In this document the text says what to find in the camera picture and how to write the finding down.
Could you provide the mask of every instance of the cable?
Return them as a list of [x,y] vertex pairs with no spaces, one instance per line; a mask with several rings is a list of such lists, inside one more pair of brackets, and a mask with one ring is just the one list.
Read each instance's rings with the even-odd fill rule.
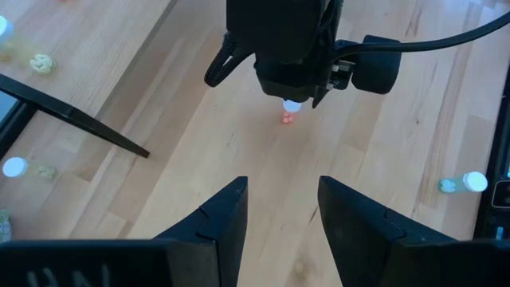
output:
[[499,17],[498,19],[490,22],[489,24],[478,27],[469,32],[459,34],[457,36],[448,37],[435,41],[422,41],[415,43],[373,43],[373,44],[355,44],[348,45],[337,49],[333,53],[332,60],[336,61],[341,57],[351,55],[354,53],[370,53],[370,52],[396,52],[396,53],[409,53],[409,52],[425,52],[436,49],[444,49],[456,45],[465,44],[469,41],[476,40],[487,34],[490,34],[505,25],[510,23],[510,12]]
[[225,35],[223,45],[213,62],[207,69],[204,81],[210,87],[216,87],[225,80],[239,64],[241,64],[252,53],[235,53],[237,43],[229,33]]

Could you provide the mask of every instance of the table leg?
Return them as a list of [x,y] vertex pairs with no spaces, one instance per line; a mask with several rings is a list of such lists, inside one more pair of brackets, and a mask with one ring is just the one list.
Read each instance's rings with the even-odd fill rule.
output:
[[144,158],[149,156],[149,151],[140,147],[136,143],[122,136],[118,132],[101,123],[99,120],[87,115],[72,105],[39,92],[27,85],[15,81],[9,77],[0,74],[0,91],[3,91],[18,100],[33,104],[35,108],[51,116],[63,120],[77,128],[107,140],[112,144],[125,148]]
[[77,108],[73,108],[69,113],[69,117],[62,117],[60,119],[144,158],[149,157],[149,151]]

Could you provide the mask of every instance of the black stand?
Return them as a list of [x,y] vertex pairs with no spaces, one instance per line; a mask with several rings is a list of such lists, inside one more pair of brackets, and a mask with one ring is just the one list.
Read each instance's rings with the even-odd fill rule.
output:
[[118,145],[119,147],[144,158],[149,156],[149,151],[140,147],[136,143],[133,143],[131,140],[109,128],[99,120],[96,120],[81,110],[74,108],[70,104],[57,100],[52,96],[48,96],[43,92],[39,92],[2,74],[0,74],[0,90],[24,103],[32,104],[40,111],[89,132],[94,136],[98,136],[103,140],[107,140],[112,144]]

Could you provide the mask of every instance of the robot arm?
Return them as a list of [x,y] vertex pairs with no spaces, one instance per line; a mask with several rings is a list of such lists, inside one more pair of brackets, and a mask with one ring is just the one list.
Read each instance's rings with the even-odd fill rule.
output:
[[333,88],[349,82],[360,90],[388,93],[398,77],[402,53],[464,44],[510,22],[510,13],[454,37],[417,43],[368,35],[363,43],[336,40],[343,0],[227,0],[228,32],[205,81],[219,85],[255,54],[263,91],[313,108]]

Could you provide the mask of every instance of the pink object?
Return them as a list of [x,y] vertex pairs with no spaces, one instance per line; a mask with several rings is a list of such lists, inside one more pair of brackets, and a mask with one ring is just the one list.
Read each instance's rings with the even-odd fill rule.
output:
[[294,122],[294,114],[290,112],[284,112],[283,116],[281,117],[281,122],[284,124],[292,124]]

